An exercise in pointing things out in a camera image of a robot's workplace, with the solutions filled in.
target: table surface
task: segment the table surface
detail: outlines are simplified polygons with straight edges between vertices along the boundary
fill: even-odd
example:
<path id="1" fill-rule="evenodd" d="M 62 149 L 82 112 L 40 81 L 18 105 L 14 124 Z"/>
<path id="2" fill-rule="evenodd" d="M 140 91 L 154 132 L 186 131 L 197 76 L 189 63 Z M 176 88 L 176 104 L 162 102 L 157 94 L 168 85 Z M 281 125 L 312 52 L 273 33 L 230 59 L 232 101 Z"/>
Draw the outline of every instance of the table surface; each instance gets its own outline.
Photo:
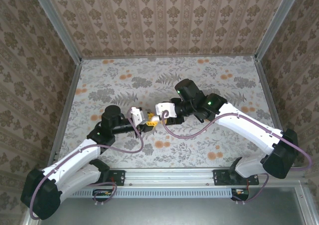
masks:
<path id="1" fill-rule="evenodd" d="M 108 105 L 118 105 L 124 114 L 131 106 L 153 112 L 157 103 L 178 97 L 174 86 L 185 78 L 192 79 L 205 94 L 217 93 L 249 116 L 273 126 L 252 56 L 83 60 L 59 158 L 86 138 Z M 170 129 L 190 135 L 206 124 L 190 116 Z M 144 133 L 143 139 L 145 147 L 138 154 L 107 150 L 100 159 L 111 168 L 224 167 L 237 157 L 259 152 L 253 143 L 217 124 L 188 140 L 176 139 L 157 125 Z M 133 133 L 120 134 L 113 146 L 133 151 L 140 142 Z"/>

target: wire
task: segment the wire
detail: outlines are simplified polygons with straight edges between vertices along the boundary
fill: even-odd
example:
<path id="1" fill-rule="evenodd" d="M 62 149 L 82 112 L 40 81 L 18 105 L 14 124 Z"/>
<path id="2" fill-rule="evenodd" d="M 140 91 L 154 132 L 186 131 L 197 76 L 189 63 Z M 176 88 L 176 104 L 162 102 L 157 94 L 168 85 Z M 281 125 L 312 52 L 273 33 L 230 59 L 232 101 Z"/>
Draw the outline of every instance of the wire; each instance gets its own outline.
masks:
<path id="1" fill-rule="evenodd" d="M 143 147 L 144 147 L 144 141 L 143 141 L 143 138 L 142 136 L 140 135 L 140 133 L 138 132 L 136 126 L 134 125 L 134 123 L 132 122 L 132 120 L 130 119 L 130 111 L 131 111 L 132 108 L 130 108 L 127 112 L 127 117 L 128 117 L 128 121 L 129 123 L 132 125 L 134 131 L 136 132 L 137 136 L 139 137 L 140 141 L 141 141 L 141 147 L 136 150 L 136 151 L 126 151 L 126 150 L 123 150 L 123 149 L 118 149 L 118 148 L 114 148 L 114 147 L 111 147 L 111 146 L 108 146 L 108 145 L 103 145 L 103 144 L 91 144 L 91 145 L 87 145 L 87 146 L 84 146 L 83 148 L 81 148 L 80 150 L 76 151 L 74 154 L 70 155 L 69 157 L 67 157 L 65 160 L 63 160 L 59 165 L 57 165 L 54 169 L 52 169 L 40 182 L 39 184 L 36 186 L 34 192 L 33 192 L 33 195 L 31 197 L 31 201 L 30 201 L 30 210 L 29 210 L 29 213 L 30 213 L 30 217 L 33 219 L 33 220 L 39 220 L 40 218 L 39 217 L 35 217 L 33 215 L 33 205 L 34 205 L 34 200 L 35 200 L 35 197 L 39 191 L 39 189 L 41 188 L 42 184 L 44 183 L 44 181 L 46 179 L 48 179 L 52 174 L 56 173 L 57 170 L 59 168 L 61 168 L 67 161 L 69 161 L 71 158 L 73 158 L 75 155 L 79 154 L 79 153 L 82 153 L 84 150 L 88 149 L 88 148 L 92 148 L 92 147 L 102 147 L 102 148 L 107 148 L 107 149 L 112 149 L 112 150 L 115 150 L 115 151 L 119 151 L 119 152 L 123 152 L 123 153 L 127 153 L 127 154 L 136 154 L 138 152 L 140 152 Z"/>
<path id="2" fill-rule="evenodd" d="M 260 188 L 260 190 L 258 191 L 258 193 L 256 193 L 252 198 L 250 198 L 250 199 L 248 199 L 248 200 L 246 200 L 246 201 L 242 201 L 239 197 L 234 196 L 234 195 L 233 195 L 233 198 L 239 200 L 239 201 L 242 202 L 243 204 L 249 203 L 249 202 L 253 201 L 254 199 L 256 199 L 256 198 L 261 194 L 261 192 L 264 190 L 264 188 L 265 188 L 265 186 L 266 186 L 266 184 L 267 184 L 267 182 L 268 182 L 268 180 L 269 180 L 269 175 L 268 175 L 268 174 L 264 174 L 264 175 L 267 176 L 267 178 L 266 178 L 264 184 L 262 185 L 262 187 Z"/>
<path id="3" fill-rule="evenodd" d="M 307 169 L 310 169 L 313 162 L 311 160 L 311 157 L 304 151 L 302 150 L 301 148 L 299 148 L 298 146 L 294 145 L 293 143 L 289 142 L 288 140 L 282 138 L 281 136 L 277 135 L 277 134 L 274 134 L 272 133 L 271 130 L 265 128 L 264 126 L 256 123 L 255 121 L 253 121 L 252 119 L 246 117 L 246 116 L 243 116 L 241 114 L 236 114 L 236 113 L 226 113 L 226 114 L 222 114 L 222 115 L 219 115 L 218 117 L 216 117 L 215 119 L 213 119 L 211 122 L 209 122 L 209 124 L 207 124 L 202 130 L 200 130 L 199 132 L 195 133 L 195 134 L 192 134 L 192 135 L 188 135 L 188 136 L 180 136 L 180 135 L 177 135 L 177 134 L 174 134 L 171 130 L 168 129 L 167 125 L 164 123 L 164 117 L 165 115 L 169 115 L 169 112 L 167 110 L 165 110 L 163 113 L 162 113 L 162 117 L 161 117 L 161 120 L 162 120 L 162 123 L 163 123 L 163 126 L 165 128 L 165 130 L 171 134 L 172 136 L 178 138 L 178 139 L 191 139 L 191 138 L 194 138 L 196 137 L 197 135 L 200 135 L 202 132 L 204 132 L 209 126 L 211 126 L 213 123 L 215 123 L 217 120 L 223 118 L 223 117 L 227 117 L 227 116 L 236 116 L 237 118 L 242 118 L 242 119 L 245 119 L 247 120 L 248 122 L 252 123 L 253 125 L 257 126 L 258 128 L 264 130 L 266 133 L 270 134 L 271 136 L 274 136 L 275 138 L 283 141 L 284 143 L 288 144 L 289 146 L 293 147 L 294 149 L 296 149 L 298 152 L 302 153 L 307 159 L 308 159 L 308 165 L 306 167 L 301 167 L 301 168 L 291 168 L 292 171 L 303 171 L 303 170 L 307 170 Z"/>
<path id="4" fill-rule="evenodd" d="M 115 195 L 116 190 L 118 189 L 118 185 L 117 185 L 116 183 L 114 183 L 114 182 L 104 182 L 104 183 L 99 183 L 99 184 L 90 184 L 89 186 L 100 186 L 100 185 L 113 185 L 113 192 L 112 192 L 112 194 L 111 194 L 105 201 L 103 201 L 103 203 L 107 203 L 107 202 Z M 96 200 L 97 194 L 100 194 L 100 193 L 102 193 L 102 192 L 104 192 L 104 190 L 98 190 L 98 191 L 96 191 L 96 193 L 95 193 L 95 195 L 94 195 L 94 197 L 93 197 L 93 200 L 94 200 L 95 202 L 97 202 L 97 200 Z"/>

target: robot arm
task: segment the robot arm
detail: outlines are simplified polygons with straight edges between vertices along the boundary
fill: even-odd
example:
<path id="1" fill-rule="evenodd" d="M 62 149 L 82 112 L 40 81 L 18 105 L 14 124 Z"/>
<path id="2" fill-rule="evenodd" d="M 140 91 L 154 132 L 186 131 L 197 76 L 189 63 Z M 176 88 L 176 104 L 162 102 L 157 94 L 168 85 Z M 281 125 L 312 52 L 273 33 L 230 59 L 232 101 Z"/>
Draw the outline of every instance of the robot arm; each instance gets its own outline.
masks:
<path id="1" fill-rule="evenodd" d="M 130 112 L 133 124 L 139 133 L 153 129 L 152 125 L 147 124 L 147 112 L 136 107 L 132 107 Z M 108 106 L 102 114 L 102 121 L 75 150 L 41 171 L 34 169 L 29 172 L 21 201 L 30 207 L 35 188 L 59 165 L 61 167 L 43 182 L 33 203 L 33 212 L 42 220 L 50 217 L 67 197 L 79 189 L 97 181 L 101 183 L 108 181 L 110 167 L 97 159 L 106 148 L 98 146 L 83 148 L 95 144 L 111 146 L 115 142 L 115 134 L 131 131 L 134 131 L 133 125 L 124 117 L 120 108 L 115 105 Z"/>
<path id="2" fill-rule="evenodd" d="M 279 179 L 286 177 L 297 156 L 297 152 L 271 134 L 276 134 L 297 145 L 297 134 L 293 130 L 287 130 L 284 133 L 279 129 L 264 125 L 239 111 L 228 103 L 225 98 L 217 94 L 204 95 L 192 80 L 182 80 L 175 86 L 175 90 L 180 98 L 173 98 L 170 102 L 157 104 L 156 113 L 158 116 L 161 116 L 164 111 L 168 111 L 167 120 L 173 119 L 174 122 L 179 121 L 182 123 L 184 122 L 184 117 L 194 115 L 203 123 L 205 119 L 212 121 L 218 116 L 235 113 L 238 114 L 238 117 L 221 117 L 216 123 L 237 132 L 261 149 L 262 152 L 258 155 L 236 159 L 231 166 L 232 171 L 229 172 L 232 173 L 232 177 L 237 177 L 240 180 L 265 172 Z M 239 115 L 244 115 L 253 122 L 267 128 L 271 131 L 271 134 L 240 118 Z"/>

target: metal frame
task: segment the metal frame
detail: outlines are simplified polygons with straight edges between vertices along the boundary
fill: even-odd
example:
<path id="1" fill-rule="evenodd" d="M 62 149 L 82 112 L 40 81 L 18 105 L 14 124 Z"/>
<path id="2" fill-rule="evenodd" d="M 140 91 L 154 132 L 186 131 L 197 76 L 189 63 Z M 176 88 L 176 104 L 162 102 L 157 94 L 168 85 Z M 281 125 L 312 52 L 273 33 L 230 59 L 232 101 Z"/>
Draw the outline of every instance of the metal frame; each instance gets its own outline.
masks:
<path id="1" fill-rule="evenodd" d="M 265 55 L 295 0 L 282 0 L 255 53 L 257 61 Z"/>
<path id="2" fill-rule="evenodd" d="M 215 186 L 213 180 L 213 170 L 228 169 L 228 168 L 167 168 L 167 169 L 120 169 L 125 170 L 125 184 L 119 191 L 159 191 L 168 189 L 179 189 L 182 191 L 192 190 L 194 192 L 213 192 L 226 191 L 229 188 L 244 188 L 245 186 Z M 265 175 L 259 176 L 261 187 L 266 180 Z M 307 194 L 307 181 L 303 172 L 289 172 L 287 177 L 283 180 L 270 177 L 267 183 L 268 188 L 295 188 L 298 196 L 299 204 L 304 216 L 306 225 L 317 225 L 318 215 L 310 193 Z M 99 186 L 99 189 L 109 188 L 109 186 Z M 87 186 L 82 191 L 87 193 L 89 189 L 96 189 L 96 187 Z M 84 198 L 89 196 L 77 196 L 74 198 Z M 39 221 L 33 221 L 27 210 L 24 225 L 37 225 Z"/>
<path id="3" fill-rule="evenodd" d="M 170 55 L 129 55 L 129 56 L 110 56 L 110 57 L 83 57 L 83 60 L 96 60 L 96 59 L 148 59 L 148 58 L 187 58 L 187 57 L 236 57 L 236 56 L 253 56 L 253 53 L 245 53 L 245 54 L 170 54 Z"/>
<path id="4" fill-rule="evenodd" d="M 54 29 L 58 33 L 60 39 L 68 50 L 70 56 L 74 60 L 76 65 L 81 62 L 81 53 L 78 51 L 75 43 L 73 42 L 70 34 L 68 33 L 66 27 L 64 26 L 62 20 L 60 19 L 58 13 L 56 12 L 53 3 L 50 0 L 38 0 L 42 6 L 44 12 L 50 19 Z"/>
<path id="5" fill-rule="evenodd" d="M 274 102 L 273 96 L 271 95 L 271 91 L 270 91 L 270 88 L 269 88 L 267 78 L 266 78 L 263 66 L 261 64 L 261 61 L 257 60 L 257 59 L 254 59 L 254 61 L 255 61 L 255 66 L 256 66 L 257 73 L 258 73 L 258 76 L 260 79 L 260 83 L 261 83 L 261 86 L 263 88 L 263 91 L 264 91 L 264 94 L 266 97 L 266 102 L 268 104 L 269 112 L 270 112 L 270 115 L 271 115 L 273 122 L 274 122 L 274 126 L 275 126 L 275 128 L 282 130 L 283 127 L 281 125 L 281 122 L 280 122 L 280 119 L 279 119 L 279 116 L 277 113 L 277 109 L 275 106 L 275 102 Z"/>
<path id="6" fill-rule="evenodd" d="M 56 131 L 56 135 L 54 138 L 50 158 L 48 161 L 48 166 L 53 164 L 54 160 L 57 159 L 57 158 L 55 158 L 55 156 L 57 155 L 57 150 L 59 150 L 61 148 L 61 145 L 63 142 L 63 137 L 64 137 L 65 130 L 66 130 L 66 126 L 67 126 L 69 116 L 70 116 L 70 111 L 72 108 L 72 103 L 73 103 L 76 87 L 77 87 L 79 79 L 80 79 L 81 69 L 82 69 L 81 64 L 76 65 L 75 71 L 73 74 L 73 78 L 72 78 L 72 82 L 71 82 L 71 86 L 69 89 L 69 93 L 68 93 L 68 96 L 66 97 L 66 101 L 64 104 L 59 127 L 58 127 L 58 130 Z"/>
<path id="7" fill-rule="evenodd" d="M 94 197 L 94 191 L 97 189 L 81 189 L 74 193 L 70 198 L 87 198 L 91 199 Z M 118 187 L 113 198 L 122 198 L 122 199 L 197 199 L 197 198 L 231 198 L 231 188 L 225 189 L 216 189 L 216 188 L 129 188 L 129 187 Z M 96 198 L 105 198 L 103 195 L 96 195 Z"/>

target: wall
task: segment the wall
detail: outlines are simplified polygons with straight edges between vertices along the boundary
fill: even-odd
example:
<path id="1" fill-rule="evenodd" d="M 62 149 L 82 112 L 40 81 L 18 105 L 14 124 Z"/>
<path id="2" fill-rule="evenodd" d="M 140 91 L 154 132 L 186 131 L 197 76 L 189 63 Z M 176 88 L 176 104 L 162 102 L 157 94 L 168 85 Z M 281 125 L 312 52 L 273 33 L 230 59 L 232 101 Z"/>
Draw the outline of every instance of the wall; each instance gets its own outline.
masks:
<path id="1" fill-rule="evenodd" d="M 281 0 L 51 0 L 82 56 L 253 54 Z"/>
<path id="2" fill-rule="evenodd" d="M 314 160 L 307 176 L 319 203 L 319 0 L 295 1 L 262 65 L 283 127 Z"/>
<path id="3" fill-rule="evenodd" d="M 0 0 L 0 224 L 18 224 L 45 167 L 75 65 L 37 0 Z"/>

